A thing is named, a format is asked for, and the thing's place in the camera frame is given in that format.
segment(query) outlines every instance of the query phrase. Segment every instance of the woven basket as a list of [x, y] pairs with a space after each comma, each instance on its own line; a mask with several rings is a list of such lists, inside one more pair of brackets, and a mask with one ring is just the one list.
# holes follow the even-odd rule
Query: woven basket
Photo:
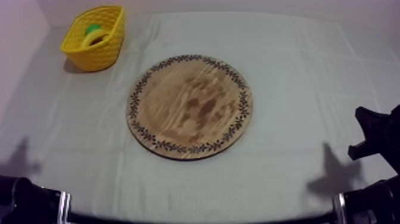
[[[91, 24], [99, 24], [110, 34], [101, 42], [82, 48], [85, 30]], [[104, 5], [79, 15], [71, 25], [61, 51], [80, 69], [98, 71], [115, 63], [124, 39], [124, 10], [116, 5]]]

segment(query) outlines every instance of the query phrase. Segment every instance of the white tablecloth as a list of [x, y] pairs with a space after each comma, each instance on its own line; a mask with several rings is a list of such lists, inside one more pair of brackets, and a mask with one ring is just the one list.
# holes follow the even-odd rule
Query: white tablecloth
[[[83, 74], [51, 30], [0, 125], [0, 173], [70, 192], [73, 209], [129, 220], [240, 222], [330, 210], [331, 196], [393, 176], [379, 155], [353, 162], [354, 110], [400, 103], [400, 38], [254, 13], [127, 19], [116, 64]], [[159, 60], [204, 54], [246, 79], [252, 120], [227, 151], [179, 162], [142, 148], [125, 120], [133, 82]]]

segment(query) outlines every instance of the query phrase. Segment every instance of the wooden tray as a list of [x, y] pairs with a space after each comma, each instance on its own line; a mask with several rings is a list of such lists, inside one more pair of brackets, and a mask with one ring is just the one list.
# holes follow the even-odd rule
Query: wooden tray
[[244, 78], [203, 55], [168, 58], [148, 69], [127, 103], [127, 123], [148, 150], [176, 160], [220, 153], [243, 134], [253, 99]]

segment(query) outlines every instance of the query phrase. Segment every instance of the green object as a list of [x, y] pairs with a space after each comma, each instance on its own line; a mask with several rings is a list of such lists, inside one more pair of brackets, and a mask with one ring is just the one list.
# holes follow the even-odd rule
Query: green object
[[101, 29], [101, 26], [99, 24], [91, 24], [88, 28], [86, 28], [85, 36], [88, 35], [91, 31], [96, 29]]

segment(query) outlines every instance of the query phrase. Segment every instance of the white wall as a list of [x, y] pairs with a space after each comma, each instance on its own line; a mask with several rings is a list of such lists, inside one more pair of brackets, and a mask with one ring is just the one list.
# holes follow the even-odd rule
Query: white wall
[[36, 0], [0, 1], [0, 121], [26, 67], [48, 33]]
[[298, 15], [370, 26], [400, 33], [399, 0], [38, 0], [51, 26], [70, 24], [83, 10], [101, 4], [128, 14], [178, 11], [253, 11]]

